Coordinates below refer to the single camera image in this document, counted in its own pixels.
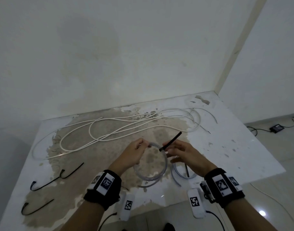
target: wrist strap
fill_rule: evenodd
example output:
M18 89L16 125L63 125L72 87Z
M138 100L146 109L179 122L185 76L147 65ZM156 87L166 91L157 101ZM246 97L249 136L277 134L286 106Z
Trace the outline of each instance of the wrist strap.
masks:
M94 178L87 187L84 200L100 204L104 210L118 202L121 188L121 178L113 171L105 170Z
M245 197L236 179L221 168L207 173L201 187L211 203L217 202L222 208L233 200Z

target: person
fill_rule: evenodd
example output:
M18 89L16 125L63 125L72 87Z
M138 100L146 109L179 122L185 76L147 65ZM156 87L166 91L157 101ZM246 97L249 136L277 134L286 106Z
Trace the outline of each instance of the person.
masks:
M138 164L149 142L140 138L131 142L122 154L109 166L109 170L119 177L130 167ZM171 163L186 163L197 175L205 175L217 168L190 143L175 140L166 150L167 158L173 157ZM276 229L262 217L245 198L229 202L225 207L228 218L236 231L276 231ZM84 201L70 219L61 228L61 231L97 230L104 208L98 203Z

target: coiled white cable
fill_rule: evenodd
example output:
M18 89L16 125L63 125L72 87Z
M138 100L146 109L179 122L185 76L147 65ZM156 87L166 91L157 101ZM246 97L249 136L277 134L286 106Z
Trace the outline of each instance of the coiled white cable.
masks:
M87 120L87 121L82 121L82 122L78 122L78 123L75 123L75 124L71 124L71 125L67 125L67 126L64 126L62 128L66 128L66 127L70 127L70 126L74 126L74 125L77 125L77 124L81 124L81 123L87 123L87 124L83 124L82 126L79 126L75 129L73 129L72 131L68 132L64 137L61 138L60 142L59 142L59 146L60 148L65 151L64 153L61 153L59 155L55 155L55 156L50 156L50 157L45 157L45 158L37 158L35 156L35 147L45 138L47 137L48 135L62 129L62 128L58 128L52 132L50 132L49 134L47 134L46 136L44 136L41 140L39 140L33 147L32 147L32 150L31 150L31 154L32 154L32 157L36 160L45 160L45 159L51 159L51 158L55 158L55 157L58 157L58 156L63 156L63 155L67 155L71 152L75 152L75 151L79 151L83 148L86 148L94 143L97 143L99 141L101 142L105 142L105 141L111 141L111 140L117 140L117 139L121 139L123 137L126 137L126 136L129 136L129 135L132 135L132 134L135 134L135 133L138 133L138 132L141 132L141 131L144 131L144 130L147 130L147 129L150 129L150 128L154 128L154 127L166 127L166 128L171 128L171 129L175 129L175 130L178 130L178 131L181 131L181 132L192 132L192 131L195 131L197 128L199 128L200 126L200 123L201 123L201 116L200 114L195 110L195 109L202 109L202 108L196 108L196 107L193 107L193 108L186 108L186 109L179 109L179 108L170 108L170 109L164 109L162 111L159 111L159 112L154 112L152 114L149 114L146 118L143 118L141 120L124 120L126 118L131 118L131 117L136 117L136 116L144 116L145 114L137 114L137 115L132 115L132 116L127 116L127 117L118 117L118 118L103 118L103 117L100 117L98 119L95 119L95 120ZM172 115L172 116L157 116L157 117L154 117L155 115L157 114L162 114L162 113L166 113L166 112L174 112L174 111L184 111L186 112L186 115L184 116L181 116L181 115ZM199 117L199 120L198 121L195 121L194 117L192 116L192 112L195 112L197 114L197 116ZM155 121L155 120L158 120L158 119L162 119L162 118L183 118L183 117L186 117L188 119L191 119L193 121L193 123L196 124L196 126L190 130L180 130L178 128L175 128L175 127L172 127L172 126L167 126L167 125L155 125L155 126L151 126L151 127L147 127L147 128L144 128L144 129L141 129L141 130L138 130L138 131L135 131L135 132L132 132L132 133L129 133L129 134L126 134L124 136L120 136L120 137L117 137L117 138L112 138L112 139L106 139L108 136L111 136L113 134L117 134L117 133L121 133L121 132L124 132L124 131L128 131L128 130L132 130L132 129L135 129L135 128L138 128L140 126L143 126L149 122L152 122L152 121ZM92 136L91 134L91 126L98 122L98 121L102 121L102 120L117 120L117 121L123 121L123 122L130 122L130 124L128 125L125 125L113 132L111 132L110 134L106 134L106 135L103 135L101 137L98 137L98 138L95 138L94 136ZM140 123L140 122L143 122L143 121L146 121L144 122L143 124L140 124L138 126L135 126L135 127L132 127L132 128L128 128L128 129L124 129L130 125L133 125L133 124L137 124L137 123ZM62 146L62 141L64 140L65 137L67 137L70 133L76 131L77 129L79 128L82 128L84 126L87 126L87 125L90 125L89 126L89 129L88 129L88 132L89 132L89 135L94 139L92 140L91 142L75 149L75 150L68 150L68 149L65 149L63 146Z

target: beige wall trim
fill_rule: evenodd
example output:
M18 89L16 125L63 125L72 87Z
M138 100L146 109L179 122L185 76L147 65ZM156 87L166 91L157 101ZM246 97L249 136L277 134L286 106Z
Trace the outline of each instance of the beige wall trim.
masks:
M230 58L228 59L228 62L226 63L226 66L224 68L224 70L222 71L222 74L220 75L220 78L214 88L214 91L216 94L219 94L221 88L223 87L223 84L225 82L225 80L228 77L228 74L230 72L230 70L232 69L238 55L239 52L241 51L247 37L249 36L250 31L252 30L262 8L264 7L265 3L267 0L256 0L256 3L250 13L250 16L236 42L236 45L234 47L234 50L232 51Z

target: tiled floor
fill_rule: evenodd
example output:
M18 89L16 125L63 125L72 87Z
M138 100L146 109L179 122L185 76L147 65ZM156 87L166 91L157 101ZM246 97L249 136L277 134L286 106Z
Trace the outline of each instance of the tiled floor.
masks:
M292 126L294 123L288 119L277 119L264 124L255 125L255 128L268 130L275 124ZM294 127L285 128L274 134L258 131L258 140L274 155L286 169L286 173L254 182L253 185L263 192L276 198L289 211L294 218ZM255 207L266 213L266 219L279 231L294 231L294 223L287 212L274 200L257 191L250 184L243 185L246 199ZM224 221L225 229L234 231L228 217L220 206L207 204L208 210L217 214ZM188 202L179 203L146 214L130 218L127 222L116 222L103 226L103 230L121 231L152 230L161 231L165 223L174 225L176 231L181 230L222 230L216 218L210 214L204 219L195 219Z

